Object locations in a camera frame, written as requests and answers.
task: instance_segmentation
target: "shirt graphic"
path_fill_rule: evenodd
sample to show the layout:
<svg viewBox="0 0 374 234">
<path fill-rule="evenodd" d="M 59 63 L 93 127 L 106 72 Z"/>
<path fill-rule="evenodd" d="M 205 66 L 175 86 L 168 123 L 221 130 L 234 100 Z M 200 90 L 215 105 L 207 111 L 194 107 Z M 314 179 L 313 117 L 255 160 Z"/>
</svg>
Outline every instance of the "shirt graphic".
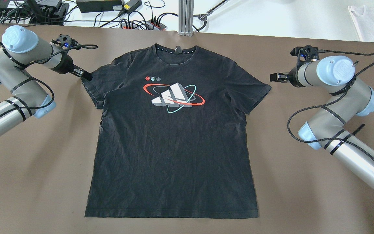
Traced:
<svg viewBox="0 0 374 234">
<path fill-rule="evenodd" d="M 158 107 L 166 106 L 167 112 L 170 114 L 179 111 L 181 108 L 201 106 L 205 103 L 204 98 L 196 93 L 196 86 L 194 84 L 185 87 L 183 87 L 179 83 L 175 83 L 173 85 L 146 84 L 144 86 L 144 91 L 149 95 L 154 96 L 151 92 L 148 91 L 148 87 L 150 86 L 150 90 L 153 91 L 154 94 L 160 95 L 152 99 L 151 103 Z"/>
</svg>

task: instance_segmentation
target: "black box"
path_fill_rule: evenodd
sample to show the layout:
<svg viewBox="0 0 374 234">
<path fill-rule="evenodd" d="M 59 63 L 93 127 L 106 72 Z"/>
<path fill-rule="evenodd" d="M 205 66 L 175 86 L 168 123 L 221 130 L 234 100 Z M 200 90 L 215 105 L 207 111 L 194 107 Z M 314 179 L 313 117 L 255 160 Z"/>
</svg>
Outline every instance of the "black box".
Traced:
<svg viewBox="0 0 374 234">
<path fill-rule="evenodd" d="M 77 0 L 80 12 L 120 11 L 123 0 Z"/>
</svg>

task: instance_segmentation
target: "t-shirt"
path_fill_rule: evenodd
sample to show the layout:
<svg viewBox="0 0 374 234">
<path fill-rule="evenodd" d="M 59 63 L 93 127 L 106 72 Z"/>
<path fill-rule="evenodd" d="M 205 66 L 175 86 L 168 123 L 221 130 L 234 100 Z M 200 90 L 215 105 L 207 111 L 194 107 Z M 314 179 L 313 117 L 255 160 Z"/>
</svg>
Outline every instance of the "t-shirt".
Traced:
<svg viewBox="0 0 374 234">
<path fill-rule="evenodd" d="M 103 113 L 86 217 L 258 217 L 245 113 L 269 85 L 199 46 L 155 44 L 92 75 Z"/>
</svg>

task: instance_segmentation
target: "white label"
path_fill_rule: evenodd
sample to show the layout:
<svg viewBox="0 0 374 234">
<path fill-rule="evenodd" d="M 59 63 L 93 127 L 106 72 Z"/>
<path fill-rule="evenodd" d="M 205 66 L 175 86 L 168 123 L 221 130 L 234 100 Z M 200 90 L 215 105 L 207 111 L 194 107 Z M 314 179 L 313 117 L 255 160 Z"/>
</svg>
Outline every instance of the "white label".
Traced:
<svg viewBox="0 0 374 234">
<path fill-rule="evenodd" d="M 122 10 L 122 5 L 112 6 L 114 11 Z"/>
<path fill-rule="evenodd" d="M 19 5 L 16 4 L 15 2 L 17 2 L 17 3 L 19 3 L 19 4 L 23 4 L 25 1 L 9 1 L 9 4 L 8 4 L 7 8 L 12 8 L 12 9 L 14 9 L 14 8 L 19 7 Z"/>
</svg>

